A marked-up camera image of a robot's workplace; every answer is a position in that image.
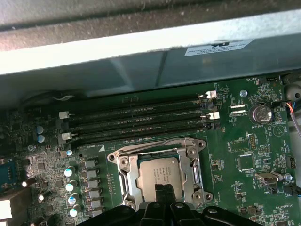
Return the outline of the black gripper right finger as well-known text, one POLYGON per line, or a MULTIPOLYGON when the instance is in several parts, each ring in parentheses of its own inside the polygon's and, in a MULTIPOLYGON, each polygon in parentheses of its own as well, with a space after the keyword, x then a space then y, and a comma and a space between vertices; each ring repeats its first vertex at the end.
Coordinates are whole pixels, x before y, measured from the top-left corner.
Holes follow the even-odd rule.
POLYGON ((166 204, 173 222, 178 226, 255 226, 256 222, 217 206, 209 206, 201 213, 189 205, 176 201, 171 184, 164 185, 166 204))

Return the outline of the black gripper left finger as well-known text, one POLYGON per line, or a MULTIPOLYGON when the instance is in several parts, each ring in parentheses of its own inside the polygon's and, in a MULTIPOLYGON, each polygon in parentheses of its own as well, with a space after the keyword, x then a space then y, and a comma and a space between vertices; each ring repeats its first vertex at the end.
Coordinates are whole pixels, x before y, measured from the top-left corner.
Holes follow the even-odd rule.
POLYGON ((155 185, 155 201, 144 202, 139 210, 120 205, 92 217, 80 226, 164 226, 170 202, 170 185, 155 185))

